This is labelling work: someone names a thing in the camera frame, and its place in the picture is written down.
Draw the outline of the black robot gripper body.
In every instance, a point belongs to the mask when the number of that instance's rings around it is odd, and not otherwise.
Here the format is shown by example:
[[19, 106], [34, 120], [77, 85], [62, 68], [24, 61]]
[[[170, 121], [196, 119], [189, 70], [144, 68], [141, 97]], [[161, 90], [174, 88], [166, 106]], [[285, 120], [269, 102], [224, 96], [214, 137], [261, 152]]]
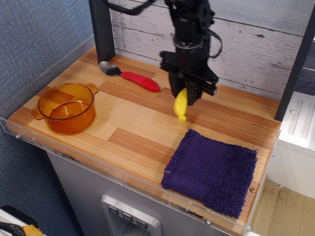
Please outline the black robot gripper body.
[[192, 82], [202, 86], [203, 92], [214, 96], [217, 93], [216, 83], [219, 78], [208, 66], [208, 55], [205, 48], [177, 48], [175, 52], [160, 52], [161, 68], [172, 75], [185, 75], [187, 83]]

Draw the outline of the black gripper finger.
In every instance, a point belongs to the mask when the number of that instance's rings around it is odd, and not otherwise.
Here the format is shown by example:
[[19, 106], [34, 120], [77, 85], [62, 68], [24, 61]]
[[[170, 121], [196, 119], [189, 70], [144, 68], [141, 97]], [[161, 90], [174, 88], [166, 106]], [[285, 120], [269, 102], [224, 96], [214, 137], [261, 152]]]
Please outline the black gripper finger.
[[184, 74], [179, 76], [169, 74], [169, 83], [174, 97], [177, 97], [178, 93], [187, 86]]
[[202, 86], [189, 82], [187, 83], [186, 88], [188, 105], [192, 106], [195, 103], [195, 101], [201, 98], [201, 95], [203, 93]]

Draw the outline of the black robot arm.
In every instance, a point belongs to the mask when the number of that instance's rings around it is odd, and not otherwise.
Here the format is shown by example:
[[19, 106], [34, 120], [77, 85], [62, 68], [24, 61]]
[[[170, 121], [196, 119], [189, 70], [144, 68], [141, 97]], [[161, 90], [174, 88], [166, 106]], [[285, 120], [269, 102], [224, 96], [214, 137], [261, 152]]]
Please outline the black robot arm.
[[161, 68], [168, 72], [173, 96], [187, 89], [188, 105], [202, 93], [215, 95], [218, 76], [208, 66], [211, 37], [220, 37], [210, 30], [214, 11], [207, 0], [167, 0], [175, 34], [174, 52], [162, 51]]

